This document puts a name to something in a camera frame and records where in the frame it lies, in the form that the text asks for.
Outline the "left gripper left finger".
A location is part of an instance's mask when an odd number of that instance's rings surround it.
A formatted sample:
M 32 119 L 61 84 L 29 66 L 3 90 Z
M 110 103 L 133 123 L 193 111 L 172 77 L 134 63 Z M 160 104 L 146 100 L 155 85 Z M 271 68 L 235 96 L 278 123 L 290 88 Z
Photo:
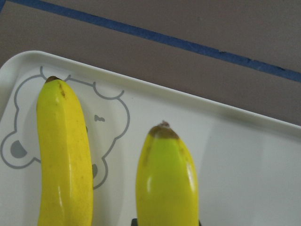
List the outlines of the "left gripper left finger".
M 137 220 L 132 220 L 132 221 L 131 221 L 131 226 L 138 226 Z

